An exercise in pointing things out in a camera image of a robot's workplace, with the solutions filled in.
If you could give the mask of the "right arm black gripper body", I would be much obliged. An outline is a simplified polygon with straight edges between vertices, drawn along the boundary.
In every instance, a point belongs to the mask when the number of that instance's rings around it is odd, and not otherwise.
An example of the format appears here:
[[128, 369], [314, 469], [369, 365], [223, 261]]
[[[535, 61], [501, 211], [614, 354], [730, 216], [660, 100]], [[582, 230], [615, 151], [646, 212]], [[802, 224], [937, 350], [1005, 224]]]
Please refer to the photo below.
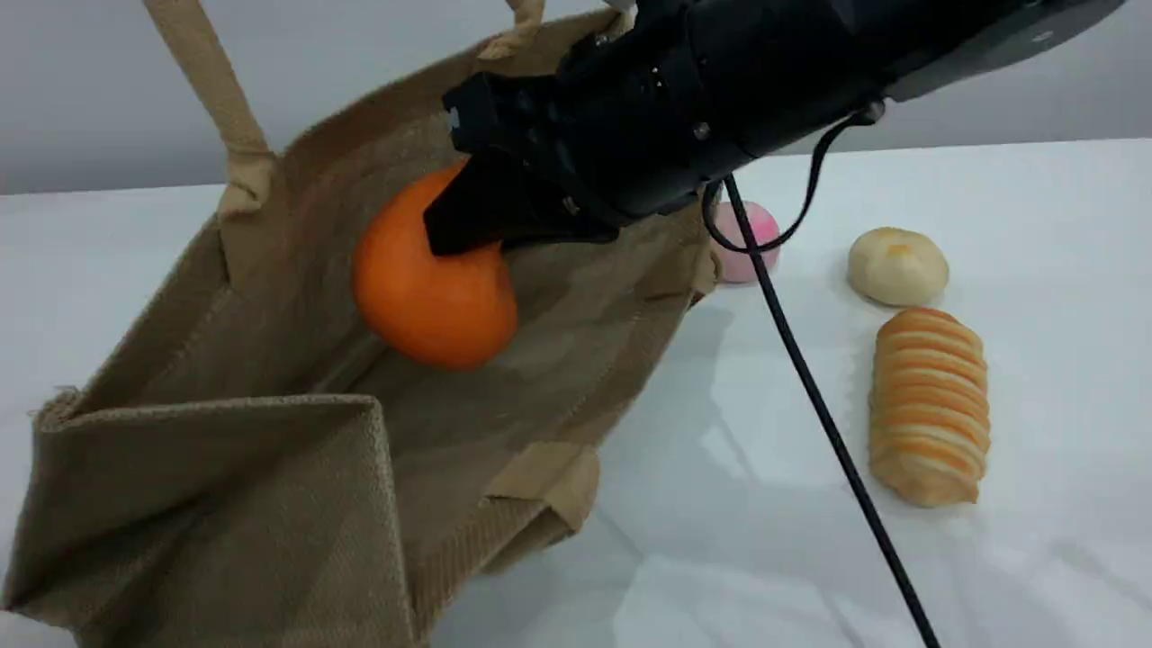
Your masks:
[[445, 95], [460, 151], [526, 164], [604, 223], [679, 209], [746, 164], [696, 48], [702, 1], [642, 1], [617, 40], [588, 33], [547, 75], [473, 74]]

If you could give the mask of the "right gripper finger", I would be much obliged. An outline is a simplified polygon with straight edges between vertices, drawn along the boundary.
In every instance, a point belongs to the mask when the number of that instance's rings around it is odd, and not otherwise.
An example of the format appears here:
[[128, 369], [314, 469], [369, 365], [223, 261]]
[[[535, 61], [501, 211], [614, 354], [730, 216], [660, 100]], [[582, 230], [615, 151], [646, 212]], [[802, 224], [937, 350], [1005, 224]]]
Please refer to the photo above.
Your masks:
[[608, 244], [617, 226], [579, 208], [554, 182], [536, 176], [511, 155], [487, 150], [471, 156], [424, 210], [429, 250], [460, 256], [495, 244], [503, 250], [544, 244]]

